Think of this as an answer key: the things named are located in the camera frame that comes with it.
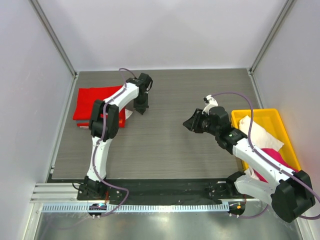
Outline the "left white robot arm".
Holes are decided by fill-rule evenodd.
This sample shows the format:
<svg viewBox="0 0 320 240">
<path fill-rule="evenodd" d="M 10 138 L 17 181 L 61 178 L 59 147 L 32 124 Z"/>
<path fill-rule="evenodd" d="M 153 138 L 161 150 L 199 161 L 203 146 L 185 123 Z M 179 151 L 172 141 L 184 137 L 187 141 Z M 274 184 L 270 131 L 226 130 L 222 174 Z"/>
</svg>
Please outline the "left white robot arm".
<svg viewBox="0 0 320 240">
<path fill-rule="evenodd" d="M 104 183 L 107 176 L 106 165 L 111 143 L 119 130 L 120 112 L 133 102 L 133 108 L 144 114 L 149 108 L 149 91 L 153 80 L 146 74 L 128 78 L 123 86 L 112 96 L 93 103 L 89 130 L 92 136 L 90 166 L 83 183 L 79 186 L 78 196 L 98 200 L 108 191 Z"/>
</svg>

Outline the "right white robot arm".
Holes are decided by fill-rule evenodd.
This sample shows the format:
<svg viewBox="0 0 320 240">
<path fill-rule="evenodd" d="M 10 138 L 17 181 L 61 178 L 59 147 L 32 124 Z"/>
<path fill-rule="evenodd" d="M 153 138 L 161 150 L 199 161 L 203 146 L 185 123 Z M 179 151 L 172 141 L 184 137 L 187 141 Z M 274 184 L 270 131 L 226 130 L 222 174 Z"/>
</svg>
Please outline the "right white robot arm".
<svg viewBox="0 0 320 240">
<path fill-rule="evenodd" d="M 213 135 L 222 149 L 263 176 L 265 181 L 260 181 L 239 171 L 228 177 L 228 181 L 238 193 L 270 205 L 283 221 L 291 223 L 320 199 L 306 172 L 293 171 L 254 145 L 245 133 L 232 126 L 222 106 L 213 106 L 208 111 L 197 108 L 183 126 L 197 134 Z"/>
</svg>

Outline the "red t shirt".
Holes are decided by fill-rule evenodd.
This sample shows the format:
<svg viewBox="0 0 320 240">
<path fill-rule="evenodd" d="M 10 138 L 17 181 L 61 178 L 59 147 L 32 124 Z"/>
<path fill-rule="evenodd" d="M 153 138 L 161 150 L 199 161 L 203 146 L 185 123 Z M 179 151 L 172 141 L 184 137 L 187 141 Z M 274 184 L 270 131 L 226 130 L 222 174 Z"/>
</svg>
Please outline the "red t shirt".
<svg viewBox="0 0 320 240">
<path fill-rule="evenodd" d="M 93 104 L 96 100 L 104 100 L 122 88 L 118 86 L 79 88 L 76 100 L 76 108 L 72 119 L 75 121 L 89 120 Z"/>
</svg>

